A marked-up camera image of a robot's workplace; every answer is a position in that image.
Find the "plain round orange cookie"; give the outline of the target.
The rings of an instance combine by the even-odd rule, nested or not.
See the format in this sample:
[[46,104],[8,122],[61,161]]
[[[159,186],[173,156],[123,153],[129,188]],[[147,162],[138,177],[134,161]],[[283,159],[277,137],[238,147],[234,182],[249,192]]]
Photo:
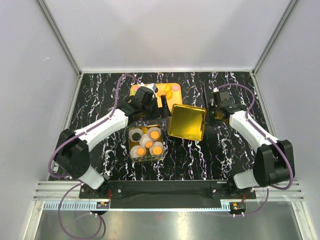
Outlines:
[[153,142],[152,141],[147,141],[146,143],[145,143],[145,147],[148,149],[148,148],[151,148],[152,146],[153,146]]

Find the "gold tin lid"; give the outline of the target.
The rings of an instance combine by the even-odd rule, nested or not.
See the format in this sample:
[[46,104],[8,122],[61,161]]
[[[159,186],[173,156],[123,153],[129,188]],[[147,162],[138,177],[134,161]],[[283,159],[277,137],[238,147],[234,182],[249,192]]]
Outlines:
[[171,137],[201,141],[205,132],[206,109],[197,106],[174,104],[167,133]]

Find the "black chocolate sandwich cookie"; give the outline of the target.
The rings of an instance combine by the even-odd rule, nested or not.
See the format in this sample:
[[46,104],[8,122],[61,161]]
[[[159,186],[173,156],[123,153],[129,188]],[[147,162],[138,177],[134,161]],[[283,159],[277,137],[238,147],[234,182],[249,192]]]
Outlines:
[[132,134],[132,141],[133,142],[139,142],[141,139],[141,134],[138,132],[135,132]]

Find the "large patterned sandwich cookie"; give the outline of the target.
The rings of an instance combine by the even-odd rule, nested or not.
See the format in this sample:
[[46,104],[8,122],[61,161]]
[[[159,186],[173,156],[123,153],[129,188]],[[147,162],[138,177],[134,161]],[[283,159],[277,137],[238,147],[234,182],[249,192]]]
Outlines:
[[160,137],[160,133],[158,132],[158,131],[152,131],[151,133],[150,133],[150,137],[153,139],[153,140],[157,140],[157,139],[159,139],[159,137]]

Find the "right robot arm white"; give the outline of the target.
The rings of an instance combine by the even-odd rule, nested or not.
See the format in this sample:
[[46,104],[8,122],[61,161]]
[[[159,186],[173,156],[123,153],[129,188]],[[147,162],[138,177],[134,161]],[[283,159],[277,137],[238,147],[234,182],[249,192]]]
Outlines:
[[291,142],[279,140],[263,129],[249,115],[249,110],[232,103],[226,92],[216,92],[213,105],[207,109],[175,103],[168,116],[168,135],[171,137],[202,140],[206,125],[226,123],[249,143],[255,152],[253,168],[232,177],[227,185],[230,197],[239,198],[251,187],[278,189],[278,183],[288,181],[283,187],[287,190],[293,184],[295,163]]

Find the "dotted round sandwich cookie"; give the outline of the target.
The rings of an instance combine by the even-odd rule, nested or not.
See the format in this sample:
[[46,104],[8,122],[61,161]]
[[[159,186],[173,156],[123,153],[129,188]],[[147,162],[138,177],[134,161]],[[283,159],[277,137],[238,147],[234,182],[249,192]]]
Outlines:
[[138,156],[144,156],[146,154],[146,150],[143,147],[139,147],[136,152]]

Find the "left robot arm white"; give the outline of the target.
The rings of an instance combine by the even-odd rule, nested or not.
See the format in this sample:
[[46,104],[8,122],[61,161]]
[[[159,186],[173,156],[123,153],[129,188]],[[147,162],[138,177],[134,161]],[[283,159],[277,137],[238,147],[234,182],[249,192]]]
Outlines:
[[90,152],[101,141],[142,117],[159,115],[154,83],[140,86],[135,95],[126,98],[110,113],[77,131],[64,130],[58,140],[52,160],[68,176],[90,187],[90,192],[97,198],[108,193],[105,178],[92,166]]

